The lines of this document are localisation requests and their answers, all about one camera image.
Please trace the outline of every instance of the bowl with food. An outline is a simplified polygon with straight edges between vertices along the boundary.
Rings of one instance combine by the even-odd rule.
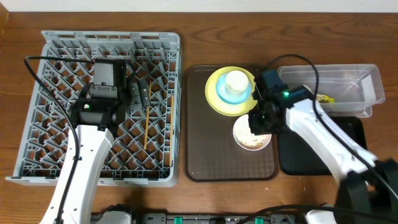
[[[271,141],[271,134],[254,135],[250,132],[249,115],[240,116],[234,124],[233,136],[236,143],[249,151],[264,149]]]

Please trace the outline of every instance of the yellow plate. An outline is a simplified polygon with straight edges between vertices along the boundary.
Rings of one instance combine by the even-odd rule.
[[[210,106],[217,112],[226,115],[226,116],[241,116],[249,112],[249,110],[253,109],[257,104],[257,100],[254,100],[251,96],[248,100],[238,105],[231,105],[229,103],[225,103],[222,99],[220,99],[216,92],[216,84],[218,79],[232,71],[241,71],[246,74],[251,82],[251,92],[254,91],[254,76],[248,72],[247,70],[239,67],[224,67],[215,71],[210,75],[209,79],[207,79],[206,87],[205,87],[205,95],[207,102],[209,102]]]

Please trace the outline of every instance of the clear plastic container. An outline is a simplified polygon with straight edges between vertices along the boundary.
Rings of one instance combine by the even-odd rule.
[[[385,100],[380,72],[372,64],[316,65],[319,71],[318,94],[335,99],[335,103],[321,103],[330,116],[369,117],[372,105]],[[309,65],[283,66],[278,74],[289,88],[307,85],[315,89],[315,72]]]

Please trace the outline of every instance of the dish rack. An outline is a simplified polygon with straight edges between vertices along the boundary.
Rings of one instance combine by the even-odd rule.
[[[127,75],[134,70],[136,81],[152,81],[147,149],[143,146],[147,110],[128,111],[105,159],[98,184],[175,185],[180,142],[180,37],[163,32],[42,31],[42,35],[47,42],[42,56],[129,59],[133,67],[127,66]],[[92,64],[41,60],[37,75],[68,111],[95,74]],[[56,185],[67,151],[69,128],[60,110],[36,83],[14,173],[6,179],[22,185]]]

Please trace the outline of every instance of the wooden table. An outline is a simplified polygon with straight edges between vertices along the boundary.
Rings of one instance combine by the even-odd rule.
[[[4,180],[14,170],[34,85],[23,58],[40,55],[45,43],[41,30],[176,32],[182,39],[184,70],[199,64],[265,65],[287,53],[304,55],[315,64],[374,63],[380,69],[386,101],[373,107],[370,118],[363,119],[366,139],[380,159],[398,161],[397,14],[13,12],[0,44],[0,222],[38,223],[54,190]],[[304,63],[289,58],[275,68],[299,64]],[[181,157],[184,146],[182,140]],[[283,173],[268,182],[194,183],[182,168],[180,159],[180,177],[172,188],[98,187],[93,211],[125,203],[174,213],[251,213],[280,204],[333,203],[337,190],[330,176]]]

